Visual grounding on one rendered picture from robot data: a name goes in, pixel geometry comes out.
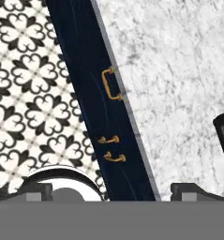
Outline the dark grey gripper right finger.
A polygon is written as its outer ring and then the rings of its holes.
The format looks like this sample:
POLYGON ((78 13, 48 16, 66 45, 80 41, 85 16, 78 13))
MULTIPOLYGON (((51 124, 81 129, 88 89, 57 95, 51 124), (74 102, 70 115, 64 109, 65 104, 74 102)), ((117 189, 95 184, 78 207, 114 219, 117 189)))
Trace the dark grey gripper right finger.
POLYGON ((172 202, 224 202, 224 197, 206 192, 194 183, 172 183, 172 202))

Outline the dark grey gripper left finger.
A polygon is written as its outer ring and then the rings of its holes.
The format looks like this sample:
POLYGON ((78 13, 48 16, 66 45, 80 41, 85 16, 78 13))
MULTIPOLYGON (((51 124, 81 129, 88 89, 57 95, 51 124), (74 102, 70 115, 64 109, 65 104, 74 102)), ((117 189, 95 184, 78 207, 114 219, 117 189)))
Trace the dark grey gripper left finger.
POLYGON ((0 196, 1 201, 18 201, 18 202, 51 202, 52 201, 52 185, 35 183, 24 186, 18 192, 7 196, 0 196))

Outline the black and white round object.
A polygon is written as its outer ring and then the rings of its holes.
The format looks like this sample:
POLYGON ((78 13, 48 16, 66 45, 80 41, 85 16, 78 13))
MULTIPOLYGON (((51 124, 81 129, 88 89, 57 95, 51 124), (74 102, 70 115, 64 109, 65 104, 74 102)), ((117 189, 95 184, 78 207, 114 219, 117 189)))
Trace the black and white round object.
POLYGON ((34 184, 50 185, 52 192, 63 188, 76 190, 85 202, 103 202, 95 181, 83 171, 68 165, 50 165, 35 170, 22 183, 22 188, 34 184))

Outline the dark blue cabinet front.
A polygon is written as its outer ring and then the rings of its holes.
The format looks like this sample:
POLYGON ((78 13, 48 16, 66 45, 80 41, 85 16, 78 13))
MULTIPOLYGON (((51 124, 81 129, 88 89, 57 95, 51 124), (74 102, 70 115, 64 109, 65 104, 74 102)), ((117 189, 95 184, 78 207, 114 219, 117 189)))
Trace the dark blue cabinet front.
MULTIPOLYGON (((46 0, 98 166, 112 201, 153 201, 154 190, 130 123, 125 102, 108 98, 101 72, 112 65, 92 0, 46 0), (98 143, 102 136, 119 143, 98 143), (125 162, 110 162, 110 151, 125 162)), ((106 74, 112 96, 121 93, 114 74, 106 74)))

